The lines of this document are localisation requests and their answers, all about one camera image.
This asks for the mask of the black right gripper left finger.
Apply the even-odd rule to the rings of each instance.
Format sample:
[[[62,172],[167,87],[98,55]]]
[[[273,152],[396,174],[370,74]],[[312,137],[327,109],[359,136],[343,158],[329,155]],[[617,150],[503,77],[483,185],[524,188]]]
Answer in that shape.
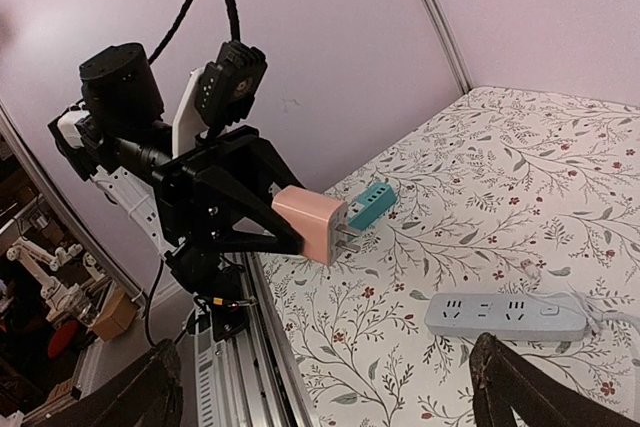
[[[27,426],[179,426],[181,361],[170,339],[160,341],[87,397]]]

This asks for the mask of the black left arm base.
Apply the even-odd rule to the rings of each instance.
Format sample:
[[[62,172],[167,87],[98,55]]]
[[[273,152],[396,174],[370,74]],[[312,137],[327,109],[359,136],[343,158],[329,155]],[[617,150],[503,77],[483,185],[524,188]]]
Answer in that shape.
[[[185,244],[165,254],[165,261],[178,284],[192,295],[195,304],[186,325],[175,339],[212,329],[215,342],[227,340],[248,325],[249,308],[256,304],[241,286],[244,268],[221,254]]]

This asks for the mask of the pink cube plug adapter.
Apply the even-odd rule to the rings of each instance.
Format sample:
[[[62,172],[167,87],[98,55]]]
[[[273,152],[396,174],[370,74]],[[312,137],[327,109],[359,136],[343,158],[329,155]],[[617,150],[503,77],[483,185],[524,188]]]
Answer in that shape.
[[[307,259],[330,266],[342,252],[361,250],[351,241],[360,231],[349,226],[345,201],[287,186],[275,195],[272,208],[302,237]]]

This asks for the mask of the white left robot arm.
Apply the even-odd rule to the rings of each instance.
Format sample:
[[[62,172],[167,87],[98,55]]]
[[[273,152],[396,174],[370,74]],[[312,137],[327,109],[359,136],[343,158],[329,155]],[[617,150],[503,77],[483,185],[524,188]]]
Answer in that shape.
[[[190,77],[171,123],[144,48],[111,46],[81,64],[82,99],[54,119],[61,154],[145,232],[181,287],[223,295],[227,253],[298,254],[302,236],[272,206],[297,178],[245,124],[265,55],[232,40]]]

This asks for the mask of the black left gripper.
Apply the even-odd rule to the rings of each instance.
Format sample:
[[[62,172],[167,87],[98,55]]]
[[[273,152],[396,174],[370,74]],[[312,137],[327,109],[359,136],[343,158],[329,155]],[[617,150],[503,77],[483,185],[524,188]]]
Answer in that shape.
[[[143,227],[165,257],[188,244],[208,252],[298,254],[303,239],[257,195],[303,187],[272,143],[245,120],[202,135],[174,158],[172,122],[144,48],[111,46],[81,64],[78,174]]]

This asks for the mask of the light blue power strip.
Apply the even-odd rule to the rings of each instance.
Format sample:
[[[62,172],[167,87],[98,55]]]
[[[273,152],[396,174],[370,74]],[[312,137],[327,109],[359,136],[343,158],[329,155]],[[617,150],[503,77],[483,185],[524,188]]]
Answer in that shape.
[[[434,295],[424,323],[437,336],[476,339],[490,333],[504,341],[573,342],[588,327],[579,304],[566,294]]]

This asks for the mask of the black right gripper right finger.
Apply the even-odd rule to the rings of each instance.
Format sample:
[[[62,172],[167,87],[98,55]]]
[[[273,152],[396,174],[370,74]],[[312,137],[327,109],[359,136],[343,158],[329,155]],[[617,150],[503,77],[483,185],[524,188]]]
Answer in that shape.
[[[622,414],[569,389],[490,333],[471,350],[473,414],[478,426],[636,426]]]

